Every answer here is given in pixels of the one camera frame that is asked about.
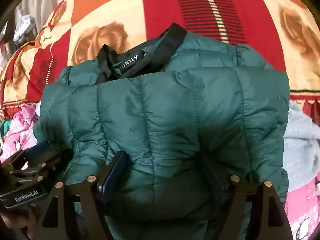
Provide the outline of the person's left hand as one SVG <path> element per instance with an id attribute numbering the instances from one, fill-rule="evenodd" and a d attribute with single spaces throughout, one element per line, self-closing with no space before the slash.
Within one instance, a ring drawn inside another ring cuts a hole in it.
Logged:
<path id="1" fill-rule="evenodd" d="M 9 229 L 27 228 L 27 237 L 33 239 L 37 223 L 35 205 L 28 205 L 27 207 L 14 210 L 7 210 L 1 207 L 1 217 Z"/>

